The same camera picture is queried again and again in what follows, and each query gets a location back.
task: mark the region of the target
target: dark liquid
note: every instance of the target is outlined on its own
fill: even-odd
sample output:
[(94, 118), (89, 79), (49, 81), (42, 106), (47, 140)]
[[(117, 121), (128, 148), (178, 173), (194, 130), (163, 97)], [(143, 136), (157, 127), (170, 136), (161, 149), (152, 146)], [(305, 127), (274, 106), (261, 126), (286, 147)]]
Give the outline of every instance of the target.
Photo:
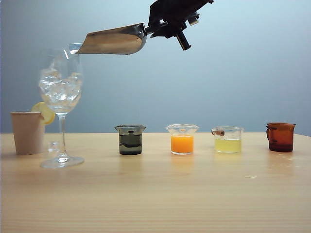
[(119, 135), (120, 154), (134, 155), (141, 154), (141, 134), (140, 135)]
[(291, 152), (293, 151), (293, 145), (292, 144), (269, 143), (269, 149), (272, 151), (278, 151), (278, 152)]

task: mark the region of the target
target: amber glass pitcher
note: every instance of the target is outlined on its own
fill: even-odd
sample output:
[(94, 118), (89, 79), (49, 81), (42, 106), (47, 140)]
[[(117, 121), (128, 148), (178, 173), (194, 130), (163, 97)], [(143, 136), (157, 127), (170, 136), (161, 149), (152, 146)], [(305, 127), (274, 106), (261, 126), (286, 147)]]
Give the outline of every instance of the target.
[(269, 150), (279, 152), (293, 151), (295, 125), (289, 123), (268, 123), (267, 138), (269, 140)]

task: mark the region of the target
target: measuring pitcher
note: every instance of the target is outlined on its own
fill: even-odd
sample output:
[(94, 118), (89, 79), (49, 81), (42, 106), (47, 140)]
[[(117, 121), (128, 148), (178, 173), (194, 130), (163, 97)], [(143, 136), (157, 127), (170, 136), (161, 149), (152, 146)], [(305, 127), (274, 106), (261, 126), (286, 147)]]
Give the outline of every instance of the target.
[(199, 129), (196, 125), (169, 125), (166, 129), (171, 133), (171, 152), (185, 155), (193, 153), (193, 135)]
[(141, 135), (146, 126), (143, 125), (118, 125), (119, 152), (123, 155), (141, 154)]
[(295, 125), (289, 123), (268, 123), (267, 138), (269, 140), (269, 150), (279, 152), (293, 151)]
[(242, 150), (243, 128), (218, 126), (212, 129), (215, 136), (215, 150), (222, 153), (239, 153)]

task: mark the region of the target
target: metal scoop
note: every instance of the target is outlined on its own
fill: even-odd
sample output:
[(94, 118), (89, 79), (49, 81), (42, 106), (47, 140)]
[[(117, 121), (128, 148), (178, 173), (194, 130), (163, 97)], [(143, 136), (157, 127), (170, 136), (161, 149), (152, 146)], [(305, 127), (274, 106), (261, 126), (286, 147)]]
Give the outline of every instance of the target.
[(71, 53), (129, 55), (141, 50), (147, 33), (144, 23), (88, 33), (83, 43), (69, 44)]

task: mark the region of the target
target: yellow liquid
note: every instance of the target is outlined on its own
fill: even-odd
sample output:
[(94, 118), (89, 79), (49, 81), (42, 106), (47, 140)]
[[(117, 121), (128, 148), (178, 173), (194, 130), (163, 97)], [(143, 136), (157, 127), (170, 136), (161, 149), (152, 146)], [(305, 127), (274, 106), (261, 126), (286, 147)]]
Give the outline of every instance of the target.
[(215, 150), (224, 153), (241, 152), (241, 139), (215, 139)]

